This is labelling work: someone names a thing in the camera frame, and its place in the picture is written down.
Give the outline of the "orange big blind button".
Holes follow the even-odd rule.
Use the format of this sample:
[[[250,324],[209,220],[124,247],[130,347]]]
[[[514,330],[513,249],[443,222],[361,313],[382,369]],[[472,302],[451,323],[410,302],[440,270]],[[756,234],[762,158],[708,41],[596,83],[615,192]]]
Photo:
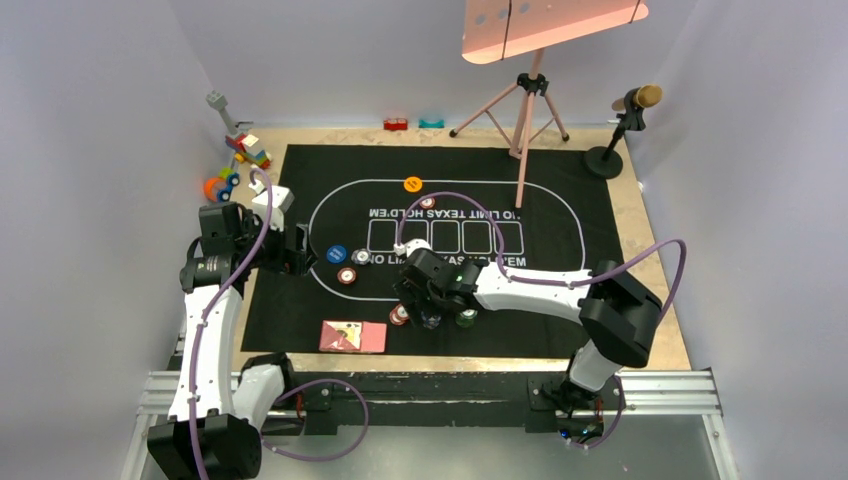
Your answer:
[[[409,193],[417,193],[423,187],[423,181],[417,176],[407,177],[403,181],[403,188]]]

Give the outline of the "red poker chip stack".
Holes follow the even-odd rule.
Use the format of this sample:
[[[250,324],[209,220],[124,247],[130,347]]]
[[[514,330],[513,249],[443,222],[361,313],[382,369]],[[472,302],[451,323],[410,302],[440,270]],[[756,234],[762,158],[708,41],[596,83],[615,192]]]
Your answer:
[[[405,325],[409,321],[409,314],[402,304],[396,305],[389,314],[389,322],[396,326]]]

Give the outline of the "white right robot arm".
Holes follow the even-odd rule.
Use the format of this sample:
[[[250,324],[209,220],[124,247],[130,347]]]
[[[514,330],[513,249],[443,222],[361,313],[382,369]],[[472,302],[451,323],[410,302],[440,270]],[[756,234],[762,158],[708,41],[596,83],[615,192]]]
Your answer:
[[[588,336],[561,381],[562,406],[584,407],[622,368],[647,365],[662,301],[626,266],[603,261],[594,269],[543,271],[466,259],[454,264],[428,244],[397,244],[400,278],[393,288],[414,321],[432,324],[470,310],[520,311],[580,325]]]

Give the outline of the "blue small blind button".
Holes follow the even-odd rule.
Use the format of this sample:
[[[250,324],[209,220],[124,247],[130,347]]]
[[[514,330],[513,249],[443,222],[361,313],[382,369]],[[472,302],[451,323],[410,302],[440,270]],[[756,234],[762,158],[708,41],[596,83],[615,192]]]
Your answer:
[[[331,245],[326,251],[325,258],[331,264],[342,264],[348,259],[348,250],[341,244]]]

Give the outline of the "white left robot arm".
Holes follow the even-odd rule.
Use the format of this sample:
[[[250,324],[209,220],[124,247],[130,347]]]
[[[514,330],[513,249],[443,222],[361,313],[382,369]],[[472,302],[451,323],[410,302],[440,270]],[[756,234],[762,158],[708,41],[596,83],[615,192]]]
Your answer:
[[[252,479],[262,460],[261,428],[272,408],[297,399],[283,354],[232,372],[235,324],[255,269],[304,275],[315,262],[304,224],[285,218],[286,203],[259,200],[199,209],[200,234],[179,272],[186,337],[167,420],[148,431],[147,448],[168,479]]]

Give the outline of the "blue poker chip stack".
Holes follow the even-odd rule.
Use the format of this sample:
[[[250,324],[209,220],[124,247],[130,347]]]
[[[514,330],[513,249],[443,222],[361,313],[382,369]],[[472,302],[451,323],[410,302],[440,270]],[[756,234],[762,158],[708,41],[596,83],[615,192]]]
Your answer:
[[[437,328],[440,323],[441,318],[439,316],[424,317],[422,319],[423,326],[430,330]]]

